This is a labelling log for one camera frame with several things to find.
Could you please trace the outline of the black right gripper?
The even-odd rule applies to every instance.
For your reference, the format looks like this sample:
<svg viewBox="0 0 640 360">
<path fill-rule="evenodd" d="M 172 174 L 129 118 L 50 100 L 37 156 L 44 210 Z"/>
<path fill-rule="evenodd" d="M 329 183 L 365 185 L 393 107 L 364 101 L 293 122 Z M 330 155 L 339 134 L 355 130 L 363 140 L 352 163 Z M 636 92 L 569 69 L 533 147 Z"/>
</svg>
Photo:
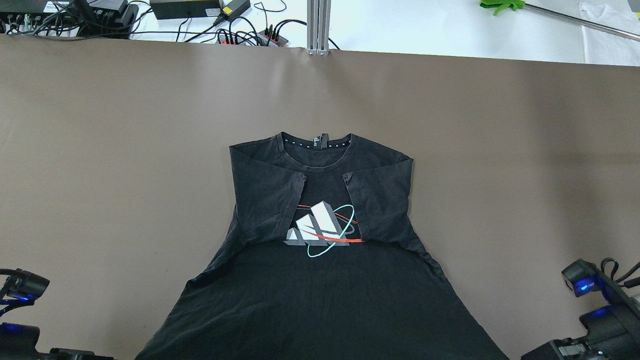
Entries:
<svg viewBox="0 0 640 360">
<path fill-rule="evenodd" d="M 579 338 L 548 341 L 521 356 L 522 360 L 638 360 L 639 312 L 606 305 L 579 317 L 587 333 Z"/>
</svg>

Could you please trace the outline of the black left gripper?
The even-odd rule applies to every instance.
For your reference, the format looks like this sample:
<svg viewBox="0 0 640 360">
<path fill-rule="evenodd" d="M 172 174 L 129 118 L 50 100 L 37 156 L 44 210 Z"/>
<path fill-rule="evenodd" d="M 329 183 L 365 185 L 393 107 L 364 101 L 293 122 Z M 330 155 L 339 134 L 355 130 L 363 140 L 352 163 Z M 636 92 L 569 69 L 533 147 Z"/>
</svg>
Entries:
<svg viewBox="0 0 640 360">
<path fill-rule="evenodd" d="M 2 360 L 112 360 L 93 351 L 51 348 L 36 349 L 41 330 L 37 326 L 2 324 L 0 328 L 0 358 Z"/>
</svg>

